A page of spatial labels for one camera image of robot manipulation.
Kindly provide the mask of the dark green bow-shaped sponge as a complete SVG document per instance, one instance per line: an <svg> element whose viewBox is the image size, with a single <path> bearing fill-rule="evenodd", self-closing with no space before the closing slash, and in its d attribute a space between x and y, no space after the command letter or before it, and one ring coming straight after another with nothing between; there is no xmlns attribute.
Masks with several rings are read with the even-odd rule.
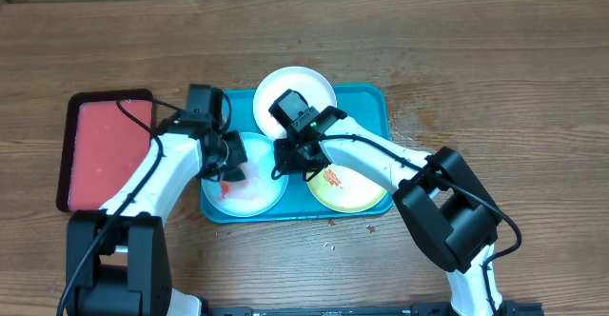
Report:
<svg viewBox="0 0 609 316"><path fill-rule="evenodd" d="M229 183L244 181L246 179L245 172L240 168L226 168L222 171L221 180Z"/></svg>

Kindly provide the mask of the light blue plate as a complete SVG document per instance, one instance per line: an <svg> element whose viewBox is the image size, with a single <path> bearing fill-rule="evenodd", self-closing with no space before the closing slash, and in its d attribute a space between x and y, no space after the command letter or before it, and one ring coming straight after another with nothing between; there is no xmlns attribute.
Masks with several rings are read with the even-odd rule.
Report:
<svg viewBox="0 0 609 316"><path fill-rule="evenodd" d="M242 133L247 161L240 165L245 179L238 182L201 181L202 210L215 222L259 216L283 197L288 177L271 178L275 167L272 141L259 133Z"/></svg>

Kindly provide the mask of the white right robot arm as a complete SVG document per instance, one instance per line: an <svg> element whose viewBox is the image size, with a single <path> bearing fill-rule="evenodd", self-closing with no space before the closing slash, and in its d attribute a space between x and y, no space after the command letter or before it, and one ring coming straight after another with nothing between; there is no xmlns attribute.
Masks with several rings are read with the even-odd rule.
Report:
<svg viewBox="0 0 609 316"><path fill-rule="evenodd" d="M502 303L490 263L501 222L497 205L463 158L443 147L428 154L402 147L327 107L274 106L286 130L275 172L320 165L350 168L391 194L419 250L447 274L459 315L493 315Z"/></svg>

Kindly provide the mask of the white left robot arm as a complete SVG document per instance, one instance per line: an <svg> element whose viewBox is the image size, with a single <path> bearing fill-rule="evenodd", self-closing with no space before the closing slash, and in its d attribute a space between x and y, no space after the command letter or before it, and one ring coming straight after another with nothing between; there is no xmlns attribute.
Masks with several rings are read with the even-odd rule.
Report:
<svg viewBox="0 0 609 316"><path fill-rule="evenodd" d="M174 288L164 224L193 178L244 179L241 134L208 118L182 119L155 135L144 161L98 210L67 226L60 315L205 315L204 298Z"/></svg>

